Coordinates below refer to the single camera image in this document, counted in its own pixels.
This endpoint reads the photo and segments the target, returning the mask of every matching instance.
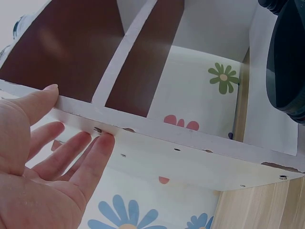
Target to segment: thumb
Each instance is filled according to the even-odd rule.
[[[30,125],[41,120],[55,105],[58,99],[58,85],[52,84],[42,91],[33,92],[25,97],[10,99],[24,111]]]

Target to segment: black object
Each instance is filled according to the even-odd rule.
[[[271,1],[259,2],[267,5]],[[288,0],[277,18],[270,41],[266,87],[275,108],[305,125],[304,25],[305,1]]]
[[[278,15],[288,0],[258,0],[258,3]]]

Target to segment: blue flower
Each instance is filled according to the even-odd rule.
[[[115,195],[113,197],[113,206],[116,210],[118,216],[111,209],[109,204],[105,201],[99,203],[100,212],[109,219],[112,223],[114,223],[117,228],[111,227],[105,223],[97,221],[95,219],[91,219],[88,221],[88,226],[91,229],[167,229],[164,226],[150,226],[146,227],[150,223],[154,222],[158,217],[158,212],[155,209],[150,210],[141,222],[138,224],[139,220],[139,205],[137,201],[131,200],[128,205],[128,213],[124,205],[124,201],[120,195]]]
[[[210,229],[213,221],[213,217],[210,218],[209,222],[206,223],[208,220],[208,215],[202,213],[198,219],[196,216],[191,217],[191,222],[187,222],[187,229]]]

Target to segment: green flower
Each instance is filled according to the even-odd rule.
[[[239,79],[237,77],[232,77],[233,75],[236,75],[236,71],[231,71],[232,66],[230,65],[225,68],[225,71],[223,64],[220,66],[219,63],[215,63],[215,67],[218,71],[214,68],[210,68],[208,70],[209,73],[217,75],[216,78],[210,80],[210,84],[215,84],[219,82],[220,94],[226,94],[228,88],[229,93],[232,93],[234,91],[234,88],[231,83],[239,84]]]

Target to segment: dark brown back panel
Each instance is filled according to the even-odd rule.
[[[11,51],[0,78],[91,102],[124,36],[116,0],[52,0]]]
[[[114,84],[106,107],[146,117],[184,11],[184,0],[158,0]]]

